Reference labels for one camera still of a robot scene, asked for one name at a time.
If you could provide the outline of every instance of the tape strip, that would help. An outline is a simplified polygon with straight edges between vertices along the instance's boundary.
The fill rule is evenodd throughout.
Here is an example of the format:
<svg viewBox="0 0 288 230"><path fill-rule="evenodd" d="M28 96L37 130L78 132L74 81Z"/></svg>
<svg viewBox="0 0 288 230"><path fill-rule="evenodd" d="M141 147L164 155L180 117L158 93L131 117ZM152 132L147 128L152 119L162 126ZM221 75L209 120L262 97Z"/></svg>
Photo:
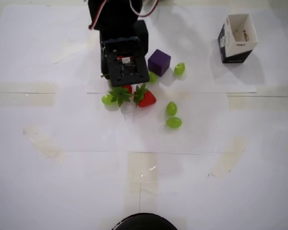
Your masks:
<svg viewBox="0 0 288 230"><path fill-rule="evenodd" d="M288 111L288 97L228 96L229 109Z"/></svg>
<svg viewBox="0 0 288 230"><path fill-rule="evenodd" d="M0 107L51 107L55 94L0 93Z"/></svg>
<svg viewBox="0 0 288 230"><path fill-rule="evenodd" d="M157 154L128 153L127 181L124 216L138 212L156 213Z"/></svg>
<svg viewBox="0 0 288 230"><path fill-rule="evenodd" d="M140 212L156 213L158 172L156 153L141 153Z"/></svg>
<svg viewBox="0 0 288 230"><path fill-rule="evenodd" d="M287 86L256 86L256 93L228 93L228 96L288 97Z"/></svg>
<svg viewBox="0 0 288 230"><path fill-rule="evenodd" d="M233 141L227 146L225 153L223 153L212 168L209 176L222 177L230 172L238 160L242 157L244 149L249 141L243 137L235 137Z"/></svg>
<svg viewBox="0 0 288 230"><path fill-rule="evenodd" d="M141 153L128 153L124 217L140 212Z"/></svg>
<svg viewBox="0 0 288 230"><path fill-rule="evenodd" d="M0 93L56 93L54 83L0 83Z"/></svg>
<svg viewBox="0 0 288 230"><path fill-rule="evenodd" d="M56 163L62 165L65 154L61 147L53 143L53 141L47 137L37 127L24 128L23 134L29 138L33 144L47 157L53 159Z"/></svg>

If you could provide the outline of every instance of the small cardboard box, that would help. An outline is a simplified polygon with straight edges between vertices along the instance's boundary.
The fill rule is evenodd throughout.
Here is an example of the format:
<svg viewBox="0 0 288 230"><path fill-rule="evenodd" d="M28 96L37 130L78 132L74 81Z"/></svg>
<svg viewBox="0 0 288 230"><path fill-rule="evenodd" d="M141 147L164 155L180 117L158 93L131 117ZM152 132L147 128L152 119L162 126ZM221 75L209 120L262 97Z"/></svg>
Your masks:
<svg viewBox="0 0 288 230"><path fill-rule="evenodd" d="M223 63L243 63L258 43L250 15L229 15L218 42Z"/></svg>

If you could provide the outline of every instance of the red strawberry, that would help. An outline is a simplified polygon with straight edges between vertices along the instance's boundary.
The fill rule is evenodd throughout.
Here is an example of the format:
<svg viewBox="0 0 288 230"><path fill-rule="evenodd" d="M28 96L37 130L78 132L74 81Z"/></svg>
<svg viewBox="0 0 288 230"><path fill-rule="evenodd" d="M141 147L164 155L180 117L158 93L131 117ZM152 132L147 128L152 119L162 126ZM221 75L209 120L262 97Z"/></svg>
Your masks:
<svg viewBox="0 0 288 230"><path fill-rule="evenodd" d="M147 107L156 103L157 99L149 90L144 94L144 98L139 102L139 107Z"/></svg>
<svg viewBox="0 0 288 230"><path fill-rule="evenodd" d="M128 89L129 93L132 93L132 86L131 85L124 85L122 86L123 89Z"/></svg>

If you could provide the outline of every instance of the green leaf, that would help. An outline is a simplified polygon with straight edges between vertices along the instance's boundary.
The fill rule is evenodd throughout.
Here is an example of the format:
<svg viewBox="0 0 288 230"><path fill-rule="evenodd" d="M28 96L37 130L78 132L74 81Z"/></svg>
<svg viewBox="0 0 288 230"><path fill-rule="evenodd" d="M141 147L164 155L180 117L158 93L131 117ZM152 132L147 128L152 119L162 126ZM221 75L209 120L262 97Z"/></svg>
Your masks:
<svg viewBox="0 0 288 230"><path fill-rule="evenodd" d="M126 102L130 102L130 96L128 96L128 95L122 95L122 97L123 97L123 100L124 101L126 101Z"/></svg>
<svg viewBox="0 0 288 230"><path fill-rule="evenodd" d="M119 87L113 87L113 91L118 94L118 93L123 91L123 88L120 86Z"/></svg>
<svg viewBox="0 0 288 230"><path fill-rule="evenodd" d="M121 107L121 105L123 104L123 97L122 96L119 96L118 97L118 104L119 104L119 107Z"/></svg>
<svg viewBox="0 0 288 230"><path fill-rule="evenodd" d="M144 90L145 87L146 87L146 83L143 83L143 84L141 85L141 87L140 87L140 90L141 90L141 91Z"/></svg>
<svg viewBox="0 0 288 230"><path fill-rule="evenodd" d="M109 92L113 97L116 97L118 94L115 91Z"/></svg>
<svg viewBox="0 0 288 230"><path fill-rule="evenodd" d="M113 97L112 99L111 99L111 102L116 102L117 101L117 97Z"/></svg>

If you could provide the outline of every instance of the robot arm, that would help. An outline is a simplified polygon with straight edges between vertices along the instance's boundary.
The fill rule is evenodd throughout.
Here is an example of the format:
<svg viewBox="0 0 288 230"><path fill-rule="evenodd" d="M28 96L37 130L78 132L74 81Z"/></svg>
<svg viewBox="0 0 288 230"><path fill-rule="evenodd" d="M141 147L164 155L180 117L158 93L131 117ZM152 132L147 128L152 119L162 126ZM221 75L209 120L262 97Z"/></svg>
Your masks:
<svg viewBox="0 0 288 230"><path fill-rule="evenodd" d="M88 1L89 28L100 32L101 72L113 87L149 81L148 31L145 22L137 20L142 4L142 0Z"/></svg>

